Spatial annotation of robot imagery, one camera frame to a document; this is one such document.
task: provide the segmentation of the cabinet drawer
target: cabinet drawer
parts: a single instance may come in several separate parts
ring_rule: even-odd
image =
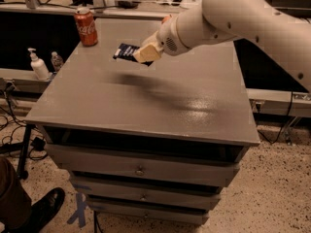
[[[153,205],[138,205],[126,201],[107,200],[104,198],[98,199],[89,196],[86,197],[86,202],[89,207],[96,212],[115,215],[181,221],[197,225],[204,224],[208,219],[208,214],[206,212],[196,210],[179,210]]]
[[[239,166],[196,159],[163,157],[126,151],[47,145],[46,151],[59,168],[141,179],[228,186]]]
[[[150,183],[129,183],[72,177],[71,184],[81,193],[110,198],[119,198],[146,203],[158,203],[179,207],[197,208],[205,211],[214,209],[220,201],[219,194],[197,192],[195,190],[154,185]]]

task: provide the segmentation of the black shoe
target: black shoe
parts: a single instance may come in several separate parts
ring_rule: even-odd
[[[51,190],[46,196],[31,207],[31,216],[19,229],[6,229],[12,233],[39,233],[58,213],[65,199],[62,188]]]

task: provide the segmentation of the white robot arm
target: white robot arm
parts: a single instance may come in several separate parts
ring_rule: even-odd
[[[165,21],[134,56],[153,61],[200,45],[247,39],[311,92],[311,24],[264,0],[202,0]]]

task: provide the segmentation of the table top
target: table top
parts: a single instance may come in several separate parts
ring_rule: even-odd
[[[75,48],[26,121],[67,128],[255,146],[259,135],[233,43],[201,46],[151,66],[114,59],[159,21],[98,18],[99,42]]]

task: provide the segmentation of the coca-cola can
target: coca-cola can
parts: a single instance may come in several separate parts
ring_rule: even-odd
[[[80,40],[84,46],[93,46],[97,44],[97,31],[93,14],[89,8],[82,7],[74,15]]]

